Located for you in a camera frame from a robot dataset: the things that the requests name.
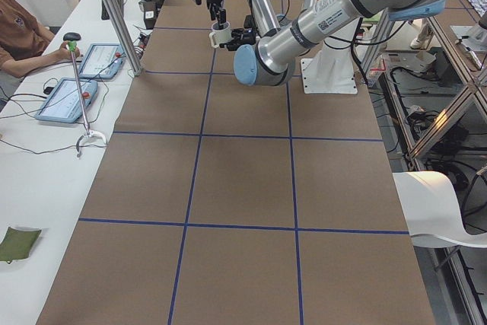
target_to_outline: brown table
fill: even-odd
[[[166,0],[37,323],[434,324],[367,88],[243,86],[209,27]]]

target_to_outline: green cloth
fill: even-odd
[[[26,259],[36,242],[41,230],[21,231],[8,228],[0,244],[0,261],[11,263],[12,260]]]

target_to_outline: office chair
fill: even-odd
[[[399,200],[417,247],[487,247],[487,233],[465,231],[457,195],[447,176],[436,171],[394,173]]]

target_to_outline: white desk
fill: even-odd
[[[139,30],[134,25],[144,28],[138,0],[127,0],[124,13],[131,38],[135,40]],[[100,15],[100,0],[81,0],[46,52],[58,48],[66,32],[80,33],[82,40],[78,47],[82,53],[92,43],[118,43],[111,22],[102,21]],[[132,83],[131,75],[130,64],[126,60],[118,75],[107,82],[110,90],[100,117],[92,128],[104,133],[108,139]],[[32,74],[22,82],[17,92],[42,94],[47,79],[62,77],[74,77],[71,64],[54,65]],[[100,83],[96,100],[88,110],[90,120],[97,115],[105,90],[106,87]],[[36,110],[42,103],[34,97],[17,99],[32,100],[21,103],[27,111]],[[20,107],[9,102],[0,117],[19,113],[22,113]],[[24,115],[0,119],[0,133],[6,142],[45,151],[74,145],[84,133],[84,127],[81,124],[54,126]],[[101,140],[93,143],[103,144]],[[72,148],[34,155],[0,142],[0,238],[8,226],[43,230],[30,258],[10,265],[0,262],[0,323],[36,323],[103,153],[102,148],[84,148],[78,159],[76,150]]]

